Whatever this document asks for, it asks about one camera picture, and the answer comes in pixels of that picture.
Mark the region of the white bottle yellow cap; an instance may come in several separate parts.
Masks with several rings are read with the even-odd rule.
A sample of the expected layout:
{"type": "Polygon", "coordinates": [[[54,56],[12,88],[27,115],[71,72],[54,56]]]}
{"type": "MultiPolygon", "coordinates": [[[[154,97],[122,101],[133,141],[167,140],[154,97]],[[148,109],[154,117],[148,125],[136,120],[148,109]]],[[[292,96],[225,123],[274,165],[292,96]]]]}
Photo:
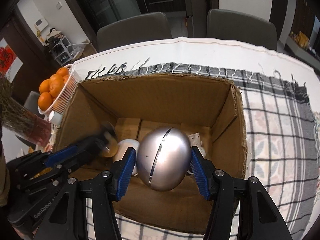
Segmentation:
{"type": "Polygon", "coordinates": [[[139,142],[133,139],[124,139],[120,142],[117,142],[117,139],[110,135],[110,133],[105,132],[105,138],[108,140],[108,143],[105,145],[103,150],[100,153],[100,156],[105,158],[112,158],[112,161],[119,161],[123,158],[126,150],[128,148],[133,148],[136,153],[139,148],[139,142]]]}

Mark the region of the silver metal egg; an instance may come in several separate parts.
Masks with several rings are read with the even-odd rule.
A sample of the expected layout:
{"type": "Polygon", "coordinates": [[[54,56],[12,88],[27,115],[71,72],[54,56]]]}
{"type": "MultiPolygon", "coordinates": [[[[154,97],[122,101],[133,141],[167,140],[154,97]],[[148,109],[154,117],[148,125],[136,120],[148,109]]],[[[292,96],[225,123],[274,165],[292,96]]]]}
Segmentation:
{"type": "Polygon", "coordinates": [[[170,191],[184,179],[191,161],[191,145],[178,128],[159,127],[140,142],[137,152],[139,178],[150,189],[170,191]]]}

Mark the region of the white ceramic figurine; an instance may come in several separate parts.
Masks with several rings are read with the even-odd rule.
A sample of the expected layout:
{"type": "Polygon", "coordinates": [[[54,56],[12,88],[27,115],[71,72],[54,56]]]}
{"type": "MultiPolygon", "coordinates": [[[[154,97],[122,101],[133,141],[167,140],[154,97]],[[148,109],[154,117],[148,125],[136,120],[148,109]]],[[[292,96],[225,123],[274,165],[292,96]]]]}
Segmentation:
{"type": "Polygon", "coordinates": [[[206,157],[206,152],[205,152],[205,149],[202,146],[202,140],[201,140],[200,134],[199,133],[190,134],[190,135],[188,135],[188,138],[190,140],[191,146],[197,146],[199,151],[200,151],[200,153],[205,158],[206,157]]]}

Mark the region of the small white cylinder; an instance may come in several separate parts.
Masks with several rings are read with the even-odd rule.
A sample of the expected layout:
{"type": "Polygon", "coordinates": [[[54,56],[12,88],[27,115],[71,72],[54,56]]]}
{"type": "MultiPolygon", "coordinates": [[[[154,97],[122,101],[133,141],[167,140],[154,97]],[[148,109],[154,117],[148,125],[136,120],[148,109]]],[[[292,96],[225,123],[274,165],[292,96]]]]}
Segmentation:
{"type": "Polygon", "coordinates": [[[56,111],[51,111],[48,120],[54,124],[55,126],[60,126],[61,121],[62,121],[62,114],[56,112],[56,111]]]}

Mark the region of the brown cardboard box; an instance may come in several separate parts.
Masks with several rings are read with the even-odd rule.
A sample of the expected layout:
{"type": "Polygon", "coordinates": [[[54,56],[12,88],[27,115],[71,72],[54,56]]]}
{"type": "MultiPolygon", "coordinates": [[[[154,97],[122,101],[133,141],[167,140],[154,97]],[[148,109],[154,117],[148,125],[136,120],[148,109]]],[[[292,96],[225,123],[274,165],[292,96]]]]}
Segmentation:
{"type": "Polygon", "coordinates": [[[204,234],[212,202],[187,175],[190,135],[214,166],[244,178],[247,145],[240,89],[232,81],[191,74],[101,77],[81,81],[62,118],[53,148],[110,123],[118,141],[139,142],[138,174],[116,213],[178,232],[204,234]]]}

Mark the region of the white fruit basket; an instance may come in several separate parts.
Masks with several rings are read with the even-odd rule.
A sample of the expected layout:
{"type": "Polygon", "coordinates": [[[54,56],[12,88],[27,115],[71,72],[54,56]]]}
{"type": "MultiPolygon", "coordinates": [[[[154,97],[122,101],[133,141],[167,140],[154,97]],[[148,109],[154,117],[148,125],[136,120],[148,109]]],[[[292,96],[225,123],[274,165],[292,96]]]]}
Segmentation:
{"type": "Polygon", "coordinates": [[[68,70],[68,77],[66,79],[66,83],[63,85],[57,97],[53,99],[53,103],[43,111],[40,107],[38,107],[38,111],[40,114],[49,115],[50,112],[56,111],[57,113],[62,114],[66,109],[69,100],[71,99],[77,84],[80,81],[80,76],[75,70],[75,66],[73,64],[68,64],[64,66],[68,70]]]}

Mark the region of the glass vase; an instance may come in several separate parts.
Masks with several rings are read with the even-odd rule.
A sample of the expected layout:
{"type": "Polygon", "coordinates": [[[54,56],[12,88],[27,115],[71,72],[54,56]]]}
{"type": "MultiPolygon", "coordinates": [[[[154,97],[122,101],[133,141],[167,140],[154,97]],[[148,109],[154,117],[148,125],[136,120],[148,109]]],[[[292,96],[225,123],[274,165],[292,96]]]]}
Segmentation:
{"type": "Polygon", "coordinates": [[[46,146],[51,137],[51,124],[27,110],[15,100],[1,101],[2,125],[19,137],[46,146]]]}

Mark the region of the orange fruit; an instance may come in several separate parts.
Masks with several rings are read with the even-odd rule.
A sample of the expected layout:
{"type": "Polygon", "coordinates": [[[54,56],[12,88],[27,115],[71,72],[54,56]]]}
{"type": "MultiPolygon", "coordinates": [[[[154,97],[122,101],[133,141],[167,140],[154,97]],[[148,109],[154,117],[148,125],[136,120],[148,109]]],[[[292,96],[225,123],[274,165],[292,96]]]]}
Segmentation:
{"type": "Polygon", "coordinates": [[[41,111],[46,111],[53,103],[53,98],[49,92],[44,92],[39,96],[38,106],[41,111]]]}
{"type": "Polygon", "coordinates": [[[69,74],[69,70],[66,67],[61,67],[58,69],[58,71],[56,72],[56,75],[59,75],[61,77],[65,77],[69,74]]]}
{"type": "Polygon", "coordinates": [[[56,79],[50,83],[49,93],[53,98],[57,98],[57,96],[61,93],[61,90],[64,88],[63,79],[56,79]]]}
{"type": "Polygon", "coordinates": [[[44,81],[41,82],[40,86],[39,86],[39,93],[49,93],[49,88],[50,88],[50,81],[49,79],[46,79],[44,81]]]}

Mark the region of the black white plaid cloth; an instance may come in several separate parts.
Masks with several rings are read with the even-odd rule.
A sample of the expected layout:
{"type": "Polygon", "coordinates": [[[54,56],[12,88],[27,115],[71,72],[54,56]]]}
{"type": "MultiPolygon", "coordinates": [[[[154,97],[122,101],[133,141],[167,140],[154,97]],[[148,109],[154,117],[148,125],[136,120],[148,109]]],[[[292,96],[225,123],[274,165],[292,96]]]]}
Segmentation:
{"type": "Polygon", "coordinates": [[[244,67],[180,60],[98,63],[81,68],[84,79],[114,74],[172,72],[232,80],[241,91],[248,147],[246,176],[256,176],[279,208],[293,239],[303,239],[319,211],[319,114],[306,88],[244,67]]]}

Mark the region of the white shelf rack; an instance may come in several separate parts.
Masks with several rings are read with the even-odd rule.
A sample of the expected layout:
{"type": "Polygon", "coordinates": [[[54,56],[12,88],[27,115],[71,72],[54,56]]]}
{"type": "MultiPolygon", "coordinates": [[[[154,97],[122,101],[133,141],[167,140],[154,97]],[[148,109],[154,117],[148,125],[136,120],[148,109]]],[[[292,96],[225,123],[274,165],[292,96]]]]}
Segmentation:
{"type": "Polygon", "coordinates": [[[52,49],[50,50],[54,60],[63,67],[65,64],[72,61],[75,57],[76,52],[69,41],[69,39],[65,36],[59,38],[56,44],[53,45],[52,49]]]}

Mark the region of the grey dining chair left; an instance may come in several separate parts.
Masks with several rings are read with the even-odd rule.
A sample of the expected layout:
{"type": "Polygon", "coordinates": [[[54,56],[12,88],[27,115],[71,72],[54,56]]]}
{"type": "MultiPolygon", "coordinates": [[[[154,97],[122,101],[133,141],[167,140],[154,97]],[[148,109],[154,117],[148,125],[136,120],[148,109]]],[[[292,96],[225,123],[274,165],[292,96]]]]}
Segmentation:
{"type": "Polygon", "coordinates": [[[162,12],[126,18],[106,25],[97,32],[99,52],[139,42],[171,38],[169,21],[162,12]]]}

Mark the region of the grey dining chair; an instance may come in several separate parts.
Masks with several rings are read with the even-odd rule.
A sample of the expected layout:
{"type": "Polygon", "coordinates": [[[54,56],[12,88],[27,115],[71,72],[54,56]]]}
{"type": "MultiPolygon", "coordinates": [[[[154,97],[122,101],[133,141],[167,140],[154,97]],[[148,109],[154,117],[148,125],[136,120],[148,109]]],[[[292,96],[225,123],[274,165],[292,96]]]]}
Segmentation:
{"type": "Polygon", "coordinates": [[[273,23],[242,12],[211,9],[207,15],[207,37],[232,40],[277,49],[277,32],[273,23]]]}
{"type": "Polygon", "coordinates": [[[97,32],[99,52],[139,42],[171,38],[169,21],[162,12],[126,18],[106,25],[97,32]]]}

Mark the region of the white tv console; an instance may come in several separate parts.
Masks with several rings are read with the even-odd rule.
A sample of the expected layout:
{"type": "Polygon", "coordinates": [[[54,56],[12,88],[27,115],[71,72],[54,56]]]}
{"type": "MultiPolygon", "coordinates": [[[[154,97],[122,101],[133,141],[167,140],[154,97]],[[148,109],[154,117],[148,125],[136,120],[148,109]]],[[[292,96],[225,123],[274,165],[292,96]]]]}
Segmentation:
{"type": "Polygon", "coordinates": [[[319,60],[313,57],[305,49],[301,48],[290,36],[287,37],[286,45],[292,50],[294,55],[313,68],[319,69],[319,60]]]}

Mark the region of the grey dining chair right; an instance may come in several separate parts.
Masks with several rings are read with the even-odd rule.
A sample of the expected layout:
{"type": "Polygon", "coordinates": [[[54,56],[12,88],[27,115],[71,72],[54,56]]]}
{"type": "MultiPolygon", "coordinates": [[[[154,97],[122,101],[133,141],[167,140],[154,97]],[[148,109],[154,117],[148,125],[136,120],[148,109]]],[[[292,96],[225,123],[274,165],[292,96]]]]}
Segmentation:
{"type": "Polygon", "coordinates": [[[242,12],[211,9],[207,15],[207,37],[232,40],[277,49],[277,32],[273,23],[242,12]]]}

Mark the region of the red fu wall calendar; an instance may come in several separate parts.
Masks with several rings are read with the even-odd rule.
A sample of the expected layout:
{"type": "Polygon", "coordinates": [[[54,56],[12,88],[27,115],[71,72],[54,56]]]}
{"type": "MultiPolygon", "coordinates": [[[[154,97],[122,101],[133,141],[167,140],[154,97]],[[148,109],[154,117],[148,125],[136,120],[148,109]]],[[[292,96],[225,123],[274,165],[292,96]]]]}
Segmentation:
{"type": "Polygon", "coordinates": [[[1,74],[12,82],[23,66],[23,62],[18,58],[4,38],[1,39],[0,50],[1,74]]]}

